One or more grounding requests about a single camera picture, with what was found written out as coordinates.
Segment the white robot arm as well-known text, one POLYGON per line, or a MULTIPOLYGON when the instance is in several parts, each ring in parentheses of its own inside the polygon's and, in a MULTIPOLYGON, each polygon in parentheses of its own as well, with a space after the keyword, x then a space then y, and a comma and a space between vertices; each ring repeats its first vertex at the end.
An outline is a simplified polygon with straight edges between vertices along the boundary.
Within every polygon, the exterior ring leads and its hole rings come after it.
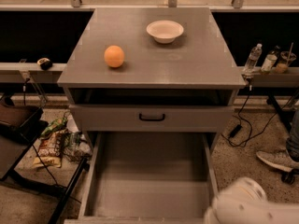
POLYGON ((204 215, 204 224, 299 224, 298 203, 273 203, 248 177, 220 191, 204 215))

